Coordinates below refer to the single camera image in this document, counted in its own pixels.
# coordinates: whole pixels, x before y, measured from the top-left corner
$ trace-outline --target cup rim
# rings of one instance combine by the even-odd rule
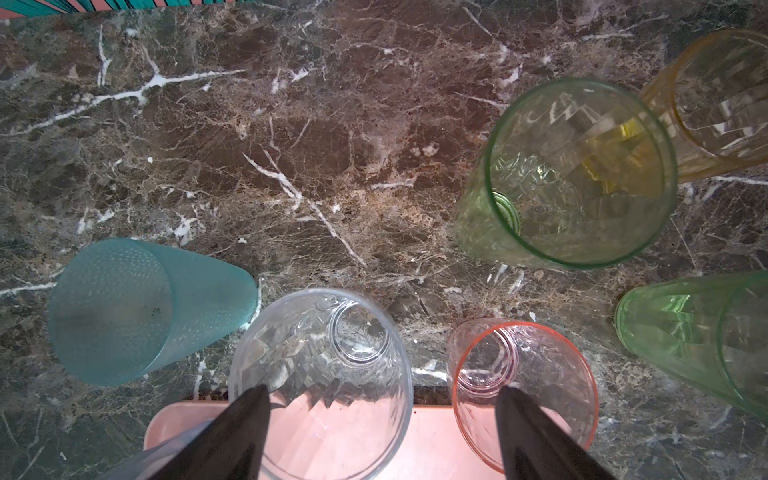
[[[103,240],[99,240],[98,242],[94,242],[94,243],[84,247],[82,250],[78,251],[75,254],[75,256],[72,258],[72,260],[69,261],[69,263],[72,263],[78,256],[83,255],[84,253],[85,253],[85,256],[87,257],[88,254],[89,254],[88,251],[92,247],[98,246],[99,248],[102,248],[102,247],[104,247],[104,245],[106,245],[108,243],[112,243],[112,244],[115,244],[115,243],[116,244],[120,244],[120,243],[122,243],[122,244],[131,245],[131,246],[134,246],[134,247],[136,247],[136,248],[138,248],[140,250],[143,250],[144,252],[146,252],[150,256],[152,256],[152,258],[154,258],[154,260],[157,262],[157,264],[160,266],[160,268],[163,271],[163,275],[165,277],[165,281],[166,281],[166,283],[168,285],[168,294],[170,296],[170,305],[171,305],[171,307],[170,307],[170,322],[168,323],[167,328],[164,330],[163,343],[160,346],[160,348],[157,349],[157,351],[154,354],[154,356],[152,357],[152,359],[149,360],[149,362],[147,362],[145,365],[143,365],[141,367],[141,370],[138,370],[137,372],[134,372],[134,373],[132,373],[130,375],[121,376],[121,377],[110,377],[110,379],[106,379],[106,378],[95,379],[94,377],[83,376],[82,372],[74,372],[74,371],[70,370],[70,368],[71,368],[70,366],[65,366],[65,368],[70,372],[70,374],[72,374],[73,376],[77,377],[78,379],[80,379],[83,382],[90,383],[92,385],[99,385],[99,386],[118,386],[118,385],[122,385],[122,384],[124,384],[126,382],[130,382],[131,380],[137,379],[138,377],[140,377],[142,375],[146,375],[146,374],[148,374],[150,372],[153,372],[157,368],[162,368],[162,367],[153,367],[153,365],[155,364],[157,359],[160,358],[160,356],[163,353],[163,351],[165,351],[165,349],[167,348],[168,339],[170,338],[170,331],[173,328],[174,321],[175,321],[175,318],[176,318],[177,295],[175,294],[175,290],[176,289],[174,288],[174,284],[173,284],[173,282],[170,281],[170,277],[168,276],[168,270],[167,270],[165,264],[163,262],[161,262],[157,258],[157,256],[154,254],[154,252],[152,250],[150,250],[150,249],[148,249],[146,247],[145,244],[149,243],[149,242],[145,242],[143,240],[135,240],[133,238],[127,238],[127,237],[105,238]],[[169,247],[167,245],[160,245],[159,243],[157,245],[159,245],[160,247]],[[54,298],[54,296],[56,295],[58,290],[61,289],[61,287],[59,287],[57,289],[57,286],[61,283],[61,278],[65,278],[65,277],[60,277],[59,279],[57,279],[58,280],[57,281],[57,285],[54,286],[53,289],[51,289],[51,296],[50,296],[51,299]],[[47,310],[48,310],[47,314],[46,314],[46,326],[49,329],[51,328],[51,320],[53,318],[53,316],[51,314],[50,305],[51,305],[51,302],[49,300],[48,301],[48,306],[46,307]],[[54,353],[57,354],[57,356],[59,356],[59,354],[60,354],[60,350],[58,350],[60,348],[61,347],[57,347],[56,343],[53,343],[53,350],[54,350]]]
[[[403,412],[404,414],[400,420],[398,435],[389,443],[388,451],[384,451],[377,458],[378,465],[376,465],[375,468],[370,469],[362,477],[359,477],[359,480],[375,478],[392,461],[395,454],[400,449],[402,441],[406,437],[406,432],[408,431],[408,426],[411,421],[411,414],[413,412],[413,377],[411,373],[411,363],[408,358],[405,345],[402,342],[402,338],[399,335],[399,332],[397,330],[394,320],[389,315],[389,313],[381,305],[379,305],[375,300],[370,299],[369,297],[362,295],[360,293],[352,292],[350,290],[337,289],[337,288],[325,288],[325,287],[297,290],[285,296],[281,296],[279,299],[272,302],[267,308],[265,308],[264,310],[261,310],[259,315],[255,319],[253,319],[253,322],[251,322],[246,332],[240,338],[240,341],[238,342],[237,347],[235,349],[234,357],[232,358],[232,366],[230,367],[230,375],[229,375],[227,384],[230,386],[230,391],[232,391],[233,389],[232,387],[234,385],[238,385],[240,388],[242,388],[242,386],[239,385],[240,380],[235,376],[234,366],[240,365],[243,362],[243,356],[245,355],[245,343],[247,342],[248,339],[252,339],[253,337],[255,337],[254,334],[263,325],[263,319],[265,319],[266,317],[265,316],[262,317],[262,315],[265,312],[268,312],[270,309],[274,307],[281,306],[284,303],[294,300],[297,297],[311,296],[311,295],[318,295],[318,294],[342,295],[357,301],[359,304],[363,305],[365,308],[370,310],[376,316],[378,321],[380,321],[380,323],[387,329],[387,331],[390,332],[390,336],[389,336],[389,341],[391,342],[390,344],[394,346],[394,348],[396,349],[397,353],[400,355],[400,358],[403,361],[402,368],[405,372],[405,377],[406,377],[406,386],[405,386],[406,405]],[[235,398],[230,396],[230,403],[234,401],[235,401]],[[262,470],[264,470],[267,476],[270,478],[273,478],[274,480],[284,480],[286,478],[283,476],[278,476],[277,473],[272,472],[269,466],[265,465],[265,462],[262,462],[261,466],[262,466]],[[281,469],[281,471],[288,475],[287,478],[296,478],[296,479],[300,478],[300,477],[296,477],[295,475],[291,475],[289,472],[286,472],[285,470]],[[363,473],[364,471],[365,470],[362,470],[361,472],[354,472],[354,473],[360,474],[360,473]]]
[[[467,442],[467,445],[469,445],[469,448],[472,449],[472,451],[477,455],[486,465],[493,468],[495,471],[499,473],[504,473],[503,468],[499,468],[491,459],[490,457],[485,454],[482,450],[480,450],[477,445],[470,439],[469,433],[464,428],[464,425],[462,424],[461,419],[458,415],[458,373],[462,369],[462,365],[464,365],[464,361],[467,360],[467,356],[469,355],[469,352],[472,351],[475,346],[480,343],[486,336],[491,335],[492,333],[508,328],[511,326],[531,326],[537,329],[544,330],[546,333],[555,336],[559,338],[560,340],[564,340],[565,345],[569,346],[578,357],[581,359],[582,364],[587,369],[587,373],[589,373],[589,378],[591,380],[591,386],[592,386],[592,393],[594,395],[594,421],[592,423],[592,428],[590,429],[589,437],[587,438],[587,441],[584,444],[584,450],[589,449],[590,445],[592,445],[592,441],[594,440],[594,436],[598,431],[598,420],[600,419],[600,399],[598,397],[598,384],[594,380],[594,375],[592,374],[592,369],[589,368],[589,363],[587,363],[587,360],[584,358],[583,355],[581,355],[581,352],[576,348],[576,346],[571,343],[571,341],[566,338],[561,333],[557,332],[556,330],[541,325],[539,323],[533,323],[533,322],[525,322],[523,320],[511,320],[504,323],[499,323],[498,325],[491,326],[486,331],[478,335],[474,340],[472,340],[472,343],[469,345],[469,348],[467,348],[466,351],[462,354],[461,358],[458,360],[458,363],[456,364],[456,370],[452,372],[452,384],[451,386],[451,405],[453,409],[453,415],[456,418],[456,425],[458,425],[458,430],[462,433],[462,437],[464,437],[464,440]]]
[[[616,265],[618,263],[624,262],[625,260],[629,260],[631,257],[634,257],[639,252],[645,250],[646,247],[650,246],[661,234],[661,231],[667,225],[667,222],[666,221],[661,222],[658,228],[647,238],[647,240],[645,240],[643,243],[635,247],[631,252],[626,253],[618,258],[615,258],[613,260],[607,260],[604,262],[595,262],[595,263],[569,262],[566,260],[560,260],[556,257],[553,257],[552,255],[542,252],[538,248],[532,246],[522,237],[520,237],[515,232],[515,230],[508,224],[508,222],[505,221],[505,217],[501,209],[496,204],[496,200],[493,197],[493,186],[491,183],[491,152],[493,151],[493,146],[496,144],[496,139],[499,133],[501,132],[502,126],[525,102],[528,101],[528,99],[530,99],[536,94],[539,94],[544,89],[551,88],[552,86],[555,86],[558,84],[583,84],[585,86],[597,87],[602,90],[613,91],[614,93],[622,95],[628,98],[630,101],[633,101],[640,108],[640,110],[643,113],[645,113],[648,116],[648,118],[650,118],[650,121],[656,126],[656,128],[659,130],[660,135],[662,136],[663,143],[666,146],[666,150],[669,156],[670,173],[672,176],[672,185],[670,185],[670,190],[677,192],[677,156],[672,146],[672,140],[670,139],[665,126],[662,125],[661,121],[658,119],[656,114],[653,111],[651,111],[651,109],[640,99],[640,97],[638,97],[636,94],[633,94],[629,91],[625,91],[622,88],[616,87],[615,85],[604,83],[602,81],[590,80],[586,78],[566,77],[566,78],[560,78],[554,81],[549,81],[545,84],[532,88],[530,91],[527,91],[526,93],[521,95],[517,100],[515,100],[515,103],[510,105],[509,108],[507,108],[507,110],[501,116],[501,118],[499,118],[498,121],[496,122],[496,126],[491,132],[491,135],[488,137],[488,143],[486,144],[485,149],[482,153],[482,168],[485,176],[484,185],[485,185],[485,192],[488,195],[488,202],[491,204],[491,210],[493,210],[493,213],[495,214],[496,219],[504,227],[507,233],[509,233],[512,236],[512,238],[514,238],[518,243],[520,243],[520,245],[522,245],[523,248],[525,248],[527,251],[529,251],[530,253],[533,253],[535,256],[539,258],[542,258],[544,260],[549,260],[550,262],[556,263],[557,265],[566,266],[568,268],[574,268],[579,270]],[[634,118],[636,118],[643,126],[646,124],[646,121],[641,120],[637,115],[635,115]],[[659,154],[659,157],[662,157],[660,149],[663,147],[663,145],[659,145],[657,142],[654,142],[654,146],[656,148],[657,153]],[[669,207],[667,208],[667,215],[666,215],[667,219],[674,212],[676,206],[677,206],[677,193],[675,193],[675,195],[672,195],[671,201],[669,202]]]
[[[746,37],[746,38],[752,38],[753,40],[760,43],[765,49],[768,49],[768,35],[764,35],[762,33],[759,33],[758,31],[753,30],[746,30],[743,28],[724,28],[723,30],[717,30],[713,31],[712,33],[703,36],[702,38],[698,38],[694,41],[694,43],[688,45],[685,50],[683,50],[683,53],[681,53],[669,66],[670,74],[666,77],[666,90],[667,90],[667,101],[670,104],[670,111],[672,112],[671,118],[672,121],[675,124],[675,127],[680,131],[680,134],[689,141],[700,153],[707,155],[708,157],[715,157],[718,160],[722,161],[734,161],[737,160],[738,157],[728,156],[728,155],[720,155],[714,152],[711,152],[704,148],[701,143],[699,143],[696,138],[694,138],[693,134],[691,134],[688,127],[685,126],[683,123],[683,119],[680,117],[680,111],[677,108],[677,95],[676,95],[676,88],[675,85],[677,84],[677,76],[680,73],[680,70],[688,64],[696,55],[699,54],[699,51],[701,48],[714,43],[715,41],[718,41],[725,37]],[[696,172],[695,174],[697,177],[700,177],[703,175],[703,177],[707,176],[707,171],[709,169],[704,169],[700,172]]]
[[[760,406],[749,399],[748,396],[744,395],[737,386],[736,381],[731,376],[730,372],[728,371],[727,364],[725,362],[725,355],[723,355],[723,330],[725,327],[725,324],[727,322],[726,315],[728,314],[728,311],[730,310],[731,306],[738,301],[738,299],[743,295],[743,292],[749,288],[750,285],[752,285],[755,282],[760,281],[767,281],[768,282],[768,271],[766,270],[758,270],[756,272],[753,272],[752,275],[750,275],[744,283],[739,286],[737,289],[734,290],[733,294],[728,299],[727,303],[723,307],[723,309],[720,311],[720,316],[717,320],[717,331],[715,333],[716,338],[716,350],[717,350],[717,365],[720,367],[720,370],[723,373],[723,376],[726,380],[726,383],[733,389],[733,392],[736,393],[739,400],[741,400],[746,407],[748,407],[750,410],[752,410],[755,414],[757,414],[760,417],[768,418],[768,413],[765,413],[765,407]]]

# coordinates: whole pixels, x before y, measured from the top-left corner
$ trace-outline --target red rim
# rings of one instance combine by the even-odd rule
[[[594,436],[597,433],[598,430],[598,420],[600,418],[600,401],[598,400],[598,384],[594,381],[594,375],[592,375],[592,370],[589,368],[589,364],[587,363],[587,360],[584,358],[583,355],[581,355],[581,352],[578,351],[578,349],[574,346],[573,343],[565,336],[561,335],[560,333],[554,331],[553,329],[549,328],[548,326],[539,325],[538,323],[532,323],[532,322],[523,322],[521,320],[513,320],[511,322],[506,323],[500,323],[498,325],[494,325],[493,327],[487,329],[483,333],[477,336],[474,340],[472,340],[472,343],[469,345],[469,348],[467,348],[466,351],[462,354],[461,359],[459,359],[458,364],[456,365],[456,371],[453,372],[453,382],[451,385],[451,404],[453,407],[453,415],[456,417],[456,424],[458,425],[458,430],[462,433],[462,437],[464,437],[464,440],[467,442],[467,445],[469,445],[469,448],[472,449],[472,451],[483,461],[486,465],[493,468],[495,471],[499,473],[504,473],[503,468],[499,468],[495,463],[486,455],[483,451],[478,449],[475,446],[475,443],[472,442],[469,438],[469,434],[464,428],[464,425],[462,424],[462,420],[458,416],[458,398],[456,396],[456,390],[458,385],[458,373],[462,370],[462,365],[464,365],[464,361],[467,360],[467,356],[469,355],[469,352],[472,351],[475,346],[480,343],[486,336],[491,335],[493,332],[508,328],[511,326],[532,326],[534,328],[544,330],[545,332],[549,333],[552,336],[555,336],[561,340],[564,340],[565,344],[571,347],[571,349],[576,352],[578,357],[581,359],[581,362],[584,364],[584,367],[586,367],[587,372],[589,373],[589,378],[591,380],[592,384],[592,393],[594,394],[594,422],[592,423],[592,428],[589,433],[589,437],[587,438],[586,443],[584,444],[584,450],[589,449],[590,445],[592,445],[592,441],[594,440]]]

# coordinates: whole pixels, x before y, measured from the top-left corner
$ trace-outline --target pink glass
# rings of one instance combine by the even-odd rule
[[[229,402],[194,401],[173,403],[159,411],[144,437],[144,450],[152,449],[215,419]],[[273,410],[280,415],[281,410]],[[349,456],[364,456],[362,445],[355,445]],[[504,480],[504,476],[483,463],[467,446],[453,420],[450,406],[417,405],[406,436],[392,461],[376,476],[376,480]],[[258,480],[271,480],[264,471]]]
[[[598,427],[598,388],[587,361],[564,336],[537,323],[475,319],[448,339],[453,411],[464,439],[503,472],[495,403],[502,386],[529,394],[582,448]]]

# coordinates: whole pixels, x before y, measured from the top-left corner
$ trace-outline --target plastic cup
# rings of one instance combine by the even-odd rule
[[[502,115],[458,203],[455,235],[485,260],[596,268],[650,245],[676,199],[674,150],[640,98],[566,78]]]
[[[700,38],[640,95],[667,127],[681,183],[768,160],[768,36]]]
[[[411,369],[371,299],[315,288],[270,304],[237,346],[230,401],[265,384],[273,410],[262,471],[279,480],[375,477],[402,443]]]
[[[103,240],[59,276],[48,333],[71,374],[117,385],[232,333],[258,299],[253,277],[237,266],[156,243]]]
[[[495,404],[502,386],[530,395],[583,449],[598,427],[598,388],[587,361],[564,336],[537,323],[475,319],[446,348],[453,411],[464,439],[504,471]]]
[[[642,286],[616,309],[616,332],[665,372],[768,419],[768,272]]]

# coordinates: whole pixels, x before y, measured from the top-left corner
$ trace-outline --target yellow glass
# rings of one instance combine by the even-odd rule
[[[681,183],[768,160],[768,36],[716,31],[641,92],[667,126]]]

